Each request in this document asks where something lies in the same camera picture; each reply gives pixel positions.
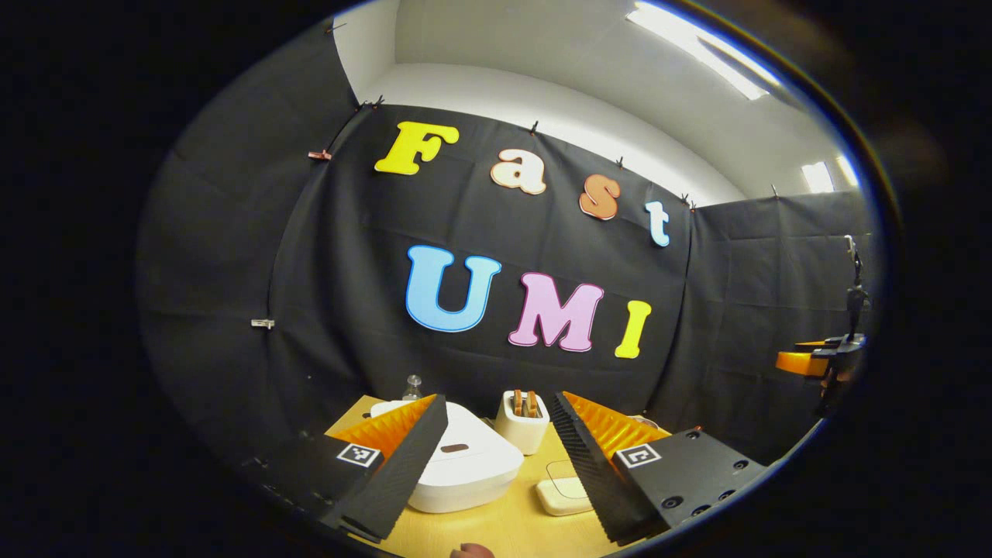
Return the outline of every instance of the pink letter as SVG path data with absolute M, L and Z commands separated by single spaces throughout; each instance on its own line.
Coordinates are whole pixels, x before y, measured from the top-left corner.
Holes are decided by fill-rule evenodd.
M 565 350 L 585 352 L 592 349 L 589 333 L 592 331 L 592 318 L 596 314 L 596 304 L 603 298 L 603 290 L 595 285 L 582 284 L 571 294 L 568 302 L 561 306 L 558 302 L 558 289 L 555 280 L 544 273 L 525 273 L 520 282 L 527 287 L 524 298 L 524 313 L 520 316 L 520 326 L 510 334 L 510 343 L 521 347 L 532 347 L 538 343 L 536 333 L 538 320 L 544 334 L 545 346 L 550 347 L 568 326 L 568 333 L 558 344 Z

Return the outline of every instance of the human hand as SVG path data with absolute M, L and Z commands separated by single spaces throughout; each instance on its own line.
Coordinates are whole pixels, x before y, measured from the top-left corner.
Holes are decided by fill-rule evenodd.
M 496 555 L 481 544 L 465 542 L 461 544 L 461 550 L 452 550 L 448 558 L 496 558 Z

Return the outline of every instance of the yellow letter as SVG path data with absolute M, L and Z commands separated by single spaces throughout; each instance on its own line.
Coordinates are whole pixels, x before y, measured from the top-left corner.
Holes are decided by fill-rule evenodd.
M 451 126 L 437 126 L 421 122 L 400 122 L 400 135 L 393 142 L 392 149 L 385 159 L 376 161 L 375 170 L 380 173 L 396 173 L 398 175 L 415 175 L 421 168 L 414 163 L 414 157 L 420 153 L 421 161 L 432 161 L 440 151 L 440 139 L 432 137 L 425 140 L 424 136 L 433 134 L 440 136 L 447 143 L 458 141 L 458 129 Z
M 545 162 L 540 157 L 522 149 L 504 149 L 499 152 L 503 163 L 493 165 L 489 176 L 493 182 L 507 188 L 519 188 L 528 194 L 540 194 L 548 186 L 544 182 Z
M 630 320 L 627 321 L 627 331 L 624 332 L 623 341 L 617 348 L 617 358 L 637 358 L 641 349 L 637 344 L 641 340 L 641 333 L 644 332 L 644 321 L 651 314 L 651 305 L 639 300 L 632 300 L 627 303 L 627 312 L 630 312 Z

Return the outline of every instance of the blue letter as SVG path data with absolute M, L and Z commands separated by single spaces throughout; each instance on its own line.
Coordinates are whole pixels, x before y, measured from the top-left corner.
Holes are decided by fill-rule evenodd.
M 418 324 L 455 334 L 471 330 L 482 320 L 489 302 L 489 285 L 503 267 L 498 261 L 482 256 L 465 258 L 465 267 L 472 272 L 468 297 L 459 312 L 449 312 L 438 305 L 437 295 L 444 268 L 454 263 L 454 256 L 447 250 L 423 245 L 411 247 L 407 255 L 414 262 L 407 284 L 407 312 Z
M 665 223 L 669 222 L 669 215 L 662 208 L 662 203 L 648 202 L 644 204 L 644 209 L 651 214 L 651 239 L 659 246 L 668 246 L 669 236 L 665 234 Z

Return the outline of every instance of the finger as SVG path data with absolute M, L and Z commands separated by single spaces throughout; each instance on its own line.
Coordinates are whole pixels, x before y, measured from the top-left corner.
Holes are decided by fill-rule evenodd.
M 496 558 L 492 550 L 474 542 L 462 543 L 461 550 L 467 552 L 472 558 Z

